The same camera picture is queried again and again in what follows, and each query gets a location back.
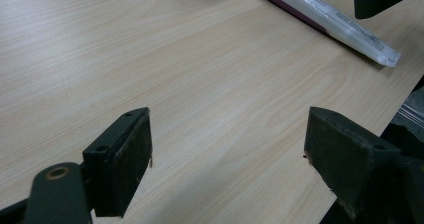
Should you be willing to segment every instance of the white object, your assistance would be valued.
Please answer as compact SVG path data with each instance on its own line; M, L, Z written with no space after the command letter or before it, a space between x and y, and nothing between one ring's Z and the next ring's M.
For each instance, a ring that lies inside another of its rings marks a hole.
M381 65L395 67L399 60L400 53L322 0L270 1Z

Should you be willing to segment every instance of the light wood tabletop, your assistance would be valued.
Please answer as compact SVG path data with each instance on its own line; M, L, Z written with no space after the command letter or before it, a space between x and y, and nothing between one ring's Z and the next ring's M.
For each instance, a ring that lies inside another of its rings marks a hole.
M302 157L309 107L379 135L424 74L424 0L358 23L397 67L267 0L0 0L0 209L147 106L153 168L96 223L318 223L335 196Z

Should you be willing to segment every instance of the purple label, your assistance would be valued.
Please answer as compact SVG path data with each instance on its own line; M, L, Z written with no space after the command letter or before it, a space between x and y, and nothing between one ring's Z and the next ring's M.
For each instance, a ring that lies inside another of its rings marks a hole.
M314 22L309 17L307 17L306 15L304 15L303 13L301 13L300 11L296 10L294 7L290 6L289 4L283 2L282 0L270 0L270 1L273 2L275 5L281 7L282 9L284 9L288 13L292 14L293 16L297 17L301 21L303 21L306 24L310 25L311 27L317 29L318 31L320 31L320 32L322 32L324 34L327 34L327 30L324 27L322 27L318 23Z

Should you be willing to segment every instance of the plastic package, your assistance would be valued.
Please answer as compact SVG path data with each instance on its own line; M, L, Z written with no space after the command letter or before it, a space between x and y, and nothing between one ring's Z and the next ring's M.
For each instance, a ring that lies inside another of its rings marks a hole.
M399 60L400 53L322 0L270 1L381 65L394 67Z

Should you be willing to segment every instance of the table surface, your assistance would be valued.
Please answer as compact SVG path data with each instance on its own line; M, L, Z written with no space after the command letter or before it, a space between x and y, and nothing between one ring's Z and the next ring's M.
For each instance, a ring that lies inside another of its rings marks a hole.
M381 134L424 73L424 0L358 21L396 68L267 0L0 3L0 208L147 106L153 168L124 219L96 223L318 223L335 196L302 158L309 107Z

